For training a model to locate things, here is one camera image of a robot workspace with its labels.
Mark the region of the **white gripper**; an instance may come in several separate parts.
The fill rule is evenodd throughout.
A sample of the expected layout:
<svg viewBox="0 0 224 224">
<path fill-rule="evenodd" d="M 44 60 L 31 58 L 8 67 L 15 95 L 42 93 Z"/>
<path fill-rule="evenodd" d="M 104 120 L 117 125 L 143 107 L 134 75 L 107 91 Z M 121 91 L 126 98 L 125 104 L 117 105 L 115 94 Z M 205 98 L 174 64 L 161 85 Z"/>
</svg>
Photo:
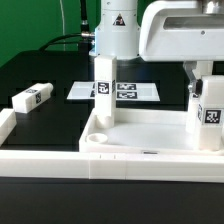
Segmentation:
<svg viewBox="0 0 224 224">
<path fill-rule="evenodd" d="M 144 61 L 185 61 L 188 90 L 202 93 L 196 61 L 224 61 L 224 10 L 203 12 L 199 0 L 158 0 L 142 18 L 139 54 Z"/>
</svg>

